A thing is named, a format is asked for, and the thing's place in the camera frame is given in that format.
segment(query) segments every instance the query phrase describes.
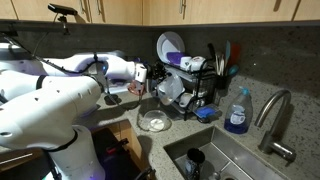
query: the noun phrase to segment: blue dish soap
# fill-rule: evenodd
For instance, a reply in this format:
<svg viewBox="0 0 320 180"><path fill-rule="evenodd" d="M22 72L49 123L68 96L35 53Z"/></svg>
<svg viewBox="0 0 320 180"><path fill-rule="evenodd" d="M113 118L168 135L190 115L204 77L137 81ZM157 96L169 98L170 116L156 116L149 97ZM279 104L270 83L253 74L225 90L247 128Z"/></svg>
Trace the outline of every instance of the blue dish soap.
<svg viewBox="0 0 320 180"><path fill-rule="evenodd" d="M235 134L248 131L253 114L249 89L240 88L241 93L229 105L224 121L224 128Z"/></svg>

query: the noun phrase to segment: clear glass bowl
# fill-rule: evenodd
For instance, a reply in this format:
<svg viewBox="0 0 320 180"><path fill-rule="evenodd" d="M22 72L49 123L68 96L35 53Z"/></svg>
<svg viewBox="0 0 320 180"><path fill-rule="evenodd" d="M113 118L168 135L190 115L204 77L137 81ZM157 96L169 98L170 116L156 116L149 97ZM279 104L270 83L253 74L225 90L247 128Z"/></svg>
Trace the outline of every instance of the clear glass bowl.
<svg viewBox="0 0 320 180"><path fill-rule="evenodd" d="M163 111L151 110L138 121L138 126L144 131L160 132L171 127L171 120Z"/></svg>

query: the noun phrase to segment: stainless steel sink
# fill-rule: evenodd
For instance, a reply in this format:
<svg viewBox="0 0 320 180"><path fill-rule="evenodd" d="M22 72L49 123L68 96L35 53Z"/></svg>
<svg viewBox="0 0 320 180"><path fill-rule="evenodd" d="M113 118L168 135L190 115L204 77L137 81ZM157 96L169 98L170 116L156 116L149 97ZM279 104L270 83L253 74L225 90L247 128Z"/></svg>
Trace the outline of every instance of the stainless steel sink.
<svg viewBox="0 0 320 180"><path fill-rule="evenodd" d="M214 179L213 173L221 170L222 180L280 180L286 179L267 167L248 150L216 128L209 128L164 147L180 173L185 176L186 153L199 148L206 156L201 168L201 179Z"/></svg>

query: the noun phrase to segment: cabinet door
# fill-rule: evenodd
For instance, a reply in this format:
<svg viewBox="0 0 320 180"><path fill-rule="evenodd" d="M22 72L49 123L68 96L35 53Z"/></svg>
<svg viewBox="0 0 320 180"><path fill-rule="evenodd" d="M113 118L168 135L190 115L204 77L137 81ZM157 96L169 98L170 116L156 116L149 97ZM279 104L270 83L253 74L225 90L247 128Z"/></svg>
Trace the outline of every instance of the cabinet door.
<svg viewBox="0 0 320 180"><path fill-rule="evenodd" d="M294 20L320 20L319 10L319 0L301 0Z"/></svg>
<svg viewBox="0 0 320 180"><path fill-rule="evenodd" d="M190 0L143 0L143 25L188 24Z"/></svg>
<svg viewBox="0 0 320 180"><path fill-rule="evenodd" d="M1 11L0 19L17 19L13 5L10 0L0 0Z"/></svg>
<svg viewBox="0 0 320 180"><path fill-rule="evenodd" d="M142 0L90 0L93 23L142 25Z"/></svg>
<svg viewBox="0 0 320 180"><path fill-rule="evenodd" d="M298 0L191 0L191 24L291 21Z"/></svg>
<svg viewBox="0 0 320 180"><path fill-rule="evenodd" d="M91 22L88 0L12 0L12 2L19 20L53 22L56 13L48 9L49 3L52 3L71 7L78 11L77 16L67 15L68 22Z"/></svg>

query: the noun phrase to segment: bottle label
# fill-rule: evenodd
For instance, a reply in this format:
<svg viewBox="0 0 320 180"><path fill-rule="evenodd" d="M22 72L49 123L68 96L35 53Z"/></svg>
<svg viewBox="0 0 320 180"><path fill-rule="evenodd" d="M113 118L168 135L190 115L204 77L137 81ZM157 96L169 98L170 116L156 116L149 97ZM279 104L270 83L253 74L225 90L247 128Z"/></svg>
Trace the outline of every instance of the bottle label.
<svg viewBox="0 0 320 180"><path fill-rule="evenodd" d="M246 116L243 112L234 111L230 117L230 122L232 124L241 124L246 120Z"/></svg>

